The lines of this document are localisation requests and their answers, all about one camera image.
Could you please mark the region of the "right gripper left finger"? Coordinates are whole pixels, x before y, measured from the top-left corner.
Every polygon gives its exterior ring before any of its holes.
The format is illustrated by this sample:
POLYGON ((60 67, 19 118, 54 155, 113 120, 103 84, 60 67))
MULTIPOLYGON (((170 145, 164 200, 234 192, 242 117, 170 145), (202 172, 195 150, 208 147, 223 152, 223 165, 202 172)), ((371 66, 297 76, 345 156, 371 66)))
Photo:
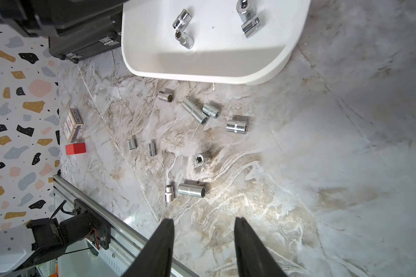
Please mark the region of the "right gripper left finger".
POLYGON ((174 222, 164 219, 123 277, 169 277, 172 268, 174 222))

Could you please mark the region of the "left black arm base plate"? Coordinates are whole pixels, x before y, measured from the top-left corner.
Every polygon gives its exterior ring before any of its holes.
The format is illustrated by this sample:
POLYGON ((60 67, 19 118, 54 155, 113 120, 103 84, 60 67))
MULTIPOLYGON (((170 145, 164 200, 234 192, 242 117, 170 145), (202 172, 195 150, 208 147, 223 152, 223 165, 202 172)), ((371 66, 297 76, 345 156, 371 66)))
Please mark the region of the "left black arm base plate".
POLYGON ((76 199, 74 205, 77 212, 75 218, 81 217, 80 223, 87 230, 86 236, 82 238, 88 239, 97 250, 108 250, 111 242, 111 224, 83 200, 76 199))

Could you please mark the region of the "wide chrome socket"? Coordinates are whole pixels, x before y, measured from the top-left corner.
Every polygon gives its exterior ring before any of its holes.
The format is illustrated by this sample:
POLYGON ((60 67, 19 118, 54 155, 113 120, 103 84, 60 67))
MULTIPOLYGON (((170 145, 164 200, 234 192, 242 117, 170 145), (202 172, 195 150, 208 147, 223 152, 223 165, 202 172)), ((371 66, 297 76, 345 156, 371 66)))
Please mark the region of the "wide chrome socket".
POLYGON ((253 0, 238 0, 236 3, 236 11, 243 23, 246 23, 256 16, 253 0))

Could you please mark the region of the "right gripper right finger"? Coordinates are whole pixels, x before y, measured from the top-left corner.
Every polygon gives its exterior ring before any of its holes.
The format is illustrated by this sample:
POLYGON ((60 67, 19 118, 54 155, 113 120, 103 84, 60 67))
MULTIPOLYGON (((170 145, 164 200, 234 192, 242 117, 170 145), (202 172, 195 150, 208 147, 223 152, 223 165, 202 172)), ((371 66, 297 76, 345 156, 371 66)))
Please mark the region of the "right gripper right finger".
POLYGON ((235 219, 234 238, 240 277, 287 277, 245 218, 235 219))

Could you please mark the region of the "chrome socket with groove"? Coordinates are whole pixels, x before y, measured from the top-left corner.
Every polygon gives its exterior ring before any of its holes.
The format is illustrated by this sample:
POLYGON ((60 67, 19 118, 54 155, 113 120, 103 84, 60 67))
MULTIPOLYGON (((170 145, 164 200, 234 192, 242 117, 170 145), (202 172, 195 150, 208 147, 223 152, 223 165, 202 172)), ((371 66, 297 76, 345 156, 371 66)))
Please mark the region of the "chrome socket with groove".
POLYGON ((245 121, 228 121, 226 124, 226 130, 232 133, 246 134, 248 124, 245 121))

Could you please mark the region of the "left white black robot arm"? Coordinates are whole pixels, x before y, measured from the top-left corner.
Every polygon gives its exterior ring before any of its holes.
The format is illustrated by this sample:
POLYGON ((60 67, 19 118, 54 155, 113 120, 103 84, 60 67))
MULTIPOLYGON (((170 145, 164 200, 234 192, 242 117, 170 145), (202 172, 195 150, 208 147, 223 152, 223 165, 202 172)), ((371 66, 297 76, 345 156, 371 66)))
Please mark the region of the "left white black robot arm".
POLYGON ((122 11, 125 1, 0 0, 0 24, 25 37, 63 36, 122 11))

